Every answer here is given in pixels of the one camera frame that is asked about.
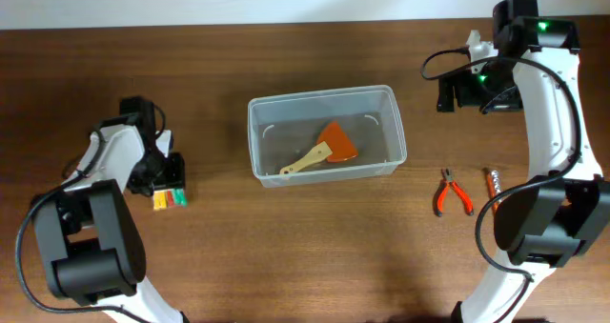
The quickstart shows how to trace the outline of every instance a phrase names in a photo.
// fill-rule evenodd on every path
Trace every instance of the green object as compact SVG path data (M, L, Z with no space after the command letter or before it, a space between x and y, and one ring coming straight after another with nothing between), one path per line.
M549 24L547 22L538 22L538 29L540 29L541 31L546 31L546 28L549 27Z
M175 204L187 206L187 196L184 194L183 189L173 189L172 194Z

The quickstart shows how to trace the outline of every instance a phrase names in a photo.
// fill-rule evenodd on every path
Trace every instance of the green led light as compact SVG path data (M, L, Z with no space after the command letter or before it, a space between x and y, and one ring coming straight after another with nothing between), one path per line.
M542 31L546 31L546 28L549 27L549 24L546 22L538 22L538 28Z

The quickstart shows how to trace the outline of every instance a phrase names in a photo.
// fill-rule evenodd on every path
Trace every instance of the white wall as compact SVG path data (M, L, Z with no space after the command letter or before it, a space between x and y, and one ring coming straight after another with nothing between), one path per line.
M0 0L0 29L489 17L500 0ZM607 14L610 0L539 0L545 15Z

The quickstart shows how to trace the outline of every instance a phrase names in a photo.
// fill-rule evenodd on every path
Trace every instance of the small colored block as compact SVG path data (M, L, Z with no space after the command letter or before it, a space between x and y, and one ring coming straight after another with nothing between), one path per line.
M165 197L168 200L168 208L174 207L176 205L175 200L173 199L172 190L165 191Z
M165 200L164 192L155 192L154 195L152 196L152 201L154 203L153 209L156 211L163 210L168 207L167 202Z
M186 195L184 195L184 190L176 189L175 194L176 194L176 198L175 198L176 203L178 203L179 205L182 205L182 206L187 206L187 197L186 197Z

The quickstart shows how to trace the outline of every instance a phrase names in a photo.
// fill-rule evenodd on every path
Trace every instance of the wooden spatula handle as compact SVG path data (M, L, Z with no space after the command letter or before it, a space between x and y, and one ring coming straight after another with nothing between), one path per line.
M328 144L326 144L326 142L322 142L313 147L305 156L301 157L300 160L281 169L279 173L290 174L298 172L306 167L312 166L313 164L324 161L324 159L329 157L331 154L333 154L333 151L331 151L331 149L328 147Z

